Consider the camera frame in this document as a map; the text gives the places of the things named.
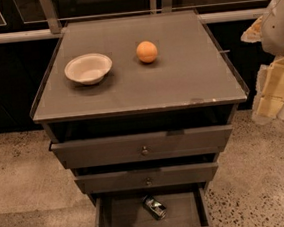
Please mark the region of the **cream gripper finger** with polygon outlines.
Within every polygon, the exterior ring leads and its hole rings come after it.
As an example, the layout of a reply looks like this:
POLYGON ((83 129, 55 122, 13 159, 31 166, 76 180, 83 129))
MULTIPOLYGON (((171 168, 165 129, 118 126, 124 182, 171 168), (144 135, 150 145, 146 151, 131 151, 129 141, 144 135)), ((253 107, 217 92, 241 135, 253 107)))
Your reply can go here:
POLYGON ((256 78, 252 120, 265 125, 277 118, 284 105, 284 57, 276 56, 270 65, 261 65, 256 78))
POLYGON ((257 20, 255 20, 250 27, 246 29, 246 31, 243 32, 240 40, 242 42, 247 43, 254 43, 254 42, 261 42, 262 40, 262 17, 258 17, 257 20))

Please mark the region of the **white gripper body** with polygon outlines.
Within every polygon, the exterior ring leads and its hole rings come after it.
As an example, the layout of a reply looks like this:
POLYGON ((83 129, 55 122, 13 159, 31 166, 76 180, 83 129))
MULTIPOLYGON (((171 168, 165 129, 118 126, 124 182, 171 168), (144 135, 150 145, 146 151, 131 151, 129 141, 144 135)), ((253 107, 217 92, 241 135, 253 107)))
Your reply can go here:
POLYGON ((284 0, 271 0, 263 13, 260 30, 263 50, 284 56, 284 0))

